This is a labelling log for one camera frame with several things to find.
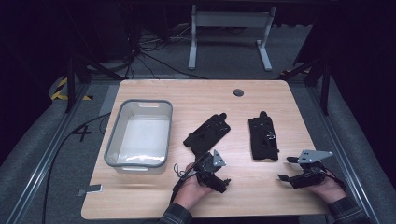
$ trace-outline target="table surface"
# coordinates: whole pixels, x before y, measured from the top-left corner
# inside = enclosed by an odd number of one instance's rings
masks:
[[[235,89],[244,92],[233,95]],[[173,105],[168,158],[161,175],[120,174],[104,160],[116,116],[128,99],[167,100]],[[272,118],[278,161],[254,161],[250,152],[248,119],[266,111]],[[297,175],[300,166],[287,163],[303,149],[314,149],[297,104],[284,81],[264,80],[126,80],[120,84],[106,134],[92,174],[91,185],[103,191],[86,195],[81,214],[87,219],[160,217],[178,181],[174,172],[194,160],[183,145],[214,114],[226,113],[231,130],[210,150],[217,149],[227,165],[216,172],[232,181],[224,193],[213,192],[192,210],[194,217],[280,216],[328,213],[326,204],[306,189],[293,189],[277,175]]]

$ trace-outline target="gray floor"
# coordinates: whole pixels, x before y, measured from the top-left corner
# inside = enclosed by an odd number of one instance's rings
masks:
[[[161,49],[146,52],[168,63],[183,73],[190,73],[210,79],[274,79],[279,73],[291,69],[292,63],[309,32],[309,27],[275,27],[271,30],[267,51],[273,71],[265,72],[255,40],[260,31],[246,29],[242,32],[212,29],[199,33],[197,67],[188,70],[189,35],[184,34],[180,41]],[[133,78],[193,78],[180,74],[149,57],[139,56],[144,63],[135,60],[131,66]],[[118,72],[121,76],[126,69]],[[289,81],[290,89],[302,113],[306,127],[311,134],[317,150],[341,150],[340,154],[329,158],[325,165],[333,170],[349,186],[348,194],[378,223],[396,223],[396,193],[382,172],[374,153],[365,139],[359,125],[353,118],[342,99],[336,85],[332,82],[329,99],[329,117],[323,117],[318,109],[320,84],[314,89],[307,88],[299,75]],[[49,95],[53,94],[58,82],[54,83]],[[119,82],[106,76],[94,76],[92,83],[85,87],[78,85],[84,95],[93,96],[90,101],[81,101],[65,127],[61,140],[65,139],[76,127],[87,120],[109,112]],[[31,197],[21,196],[29,184],[33,171],[40,164],[46,151],[52,146],[53,137],[65,120],[66,101],[55,100],[52,106],[37,120],[26,135],[14,148],[5,163],[0,167],[0,223],[6,223],[10,215],[16,223],[41,223],[44,193],[47,178],[44,178],[37,191],[32,190]],[[84,197],[77,196],[79,189],[85,189],[90,182],[97,153],[106,128],[106,117],[90,122],[88,131],[81,142],[80,134],[71,134],[54,163],[49,182],[47,199],[47,223],[151,223],[146,220],[85,220],[80,211]],[[300,216],[300,223],[326,223],[324,216]]]

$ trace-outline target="human hand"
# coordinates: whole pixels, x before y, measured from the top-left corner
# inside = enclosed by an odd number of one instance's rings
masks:
[[[326,203],[333,203],[347,196],[347,194],[344,192],[341,186],[338,183],[336,183],[333,179],[327,176],[320,184],[309,186],[306,187],[305,189],[308,189],[316,193]]]
[[[192,163],[187,165],[186,171],[189,170]],[[212,188],[203,187],[198,183],[196,176],[188,178],[180,187],[173,203],[178,203],[187,210],[193,208],[206,194],[212,192]]]

